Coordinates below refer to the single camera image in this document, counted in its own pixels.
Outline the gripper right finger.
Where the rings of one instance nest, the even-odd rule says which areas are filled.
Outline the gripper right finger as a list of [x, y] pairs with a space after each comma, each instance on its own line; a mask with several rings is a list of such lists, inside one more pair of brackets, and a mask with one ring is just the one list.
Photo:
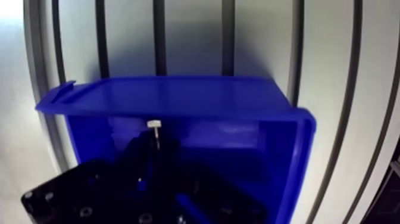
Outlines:
[[188, 158], [178, 142], [156, 150], [156, 201], [177, 204], [189, 223], [264, 223], [266, 208], [200, 158]]

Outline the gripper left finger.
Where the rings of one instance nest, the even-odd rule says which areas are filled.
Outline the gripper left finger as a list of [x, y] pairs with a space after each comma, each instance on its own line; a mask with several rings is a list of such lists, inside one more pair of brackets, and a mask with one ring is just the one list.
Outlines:
[[139, 223], [152, 206], [153, 133], [144, 131], [111, 161], [84, 162], [25, 192], [33, 223]]

